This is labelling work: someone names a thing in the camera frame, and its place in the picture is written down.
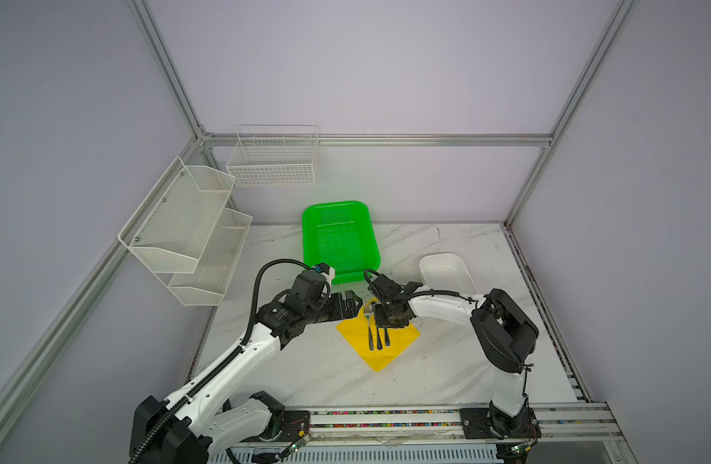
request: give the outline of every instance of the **fork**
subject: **fork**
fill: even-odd
[[[371,316],[373,315],[373,306],[370,304],[363,308],[363,314],[366,316],[366,325],[368,325],[368,349],[373,351],[373,336],[371,335]]]

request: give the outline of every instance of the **yellow cloth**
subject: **yellow cloth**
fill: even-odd
[[[381,337],[381,344],[384,349],[377,349],[376,322],[373,320],[373,316],[371,316],[368,322],[369,325],[367,325],[366,316],[364,315],[365,308],[367,308],[371,302],[375,301],[376,299],[372,299],[364,304],[364,309],[361,310],[354,319],[346,319],[338,324],[338,331],[342,334],[343,338],[350,343],[350,346],[353,347],[355,352],[366,361],[366,364],[371,366],[376,372],[379,372],[379,370],[386,367],[387,364],[402,354],[402,351],[420,336],[420,332],[418,332],[412,324],[404,329],[389,329],[390,346],[387,346],[384,342],[384,330],[379,329],[379,336]],[[369,326],[371,327],[371,335],[373,337],[373,351],[368,347],[367,328]]]

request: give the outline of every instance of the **gray vein on marble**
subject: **gray vein on marble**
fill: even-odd
[[[552,341],[497,224],[375,224],[381,253],[379,272],[397,282],[419,281],[425,255],[461,256],[480,293],[500,288],[539,328],[535,364],[526,391],[532,403],[577,401]],[[246,327],[252,284],[258,269],[277,258],[302,259],[301,226],[252,226],[229,292],[217,311],[199,368],[218,357]],[[260,285],[260,302],[270,301],[300,270],[273,266]],[[370,299],[365,282],[335,286]],[[336,322],[314,324],[304,335],[255,371],[232,397],[239,402],[265,390],[289,406],[487,403],[493,369],[469,328],[437,319],[415,319],[421,336],[379,372],[358,357],[335,329]]]

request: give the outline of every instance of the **green plastic basket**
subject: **green plastic basket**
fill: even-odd
[[[313,205],[301,216],[304,229],[304,262],[327,263],[335,268],[332,283],[362,281],[364,269],[379,269],[368,208],[360,201]]]

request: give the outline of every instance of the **white mesh shelf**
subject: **white mesh shelf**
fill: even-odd
[[[162,197],[151,200],[150,194],[145,201],[156,201],[154,208],[141,225],[137,209],[119,240],[185,306],[216,306],[229,289],[252,217],[226,207],[234,176],[179,158],[167,171],[177,173]]]
[[[252,217],[233,209],[222,210],[196,272],[174,274],[167,288],[185,306],[217,306],[224,299]]]
[[[124,245],[153,273],[193,273],[233,185],[225,172],[183,165]]]
[[[239,187],[316,183],[319,137],[315,125],[238,125],[226,169]]]

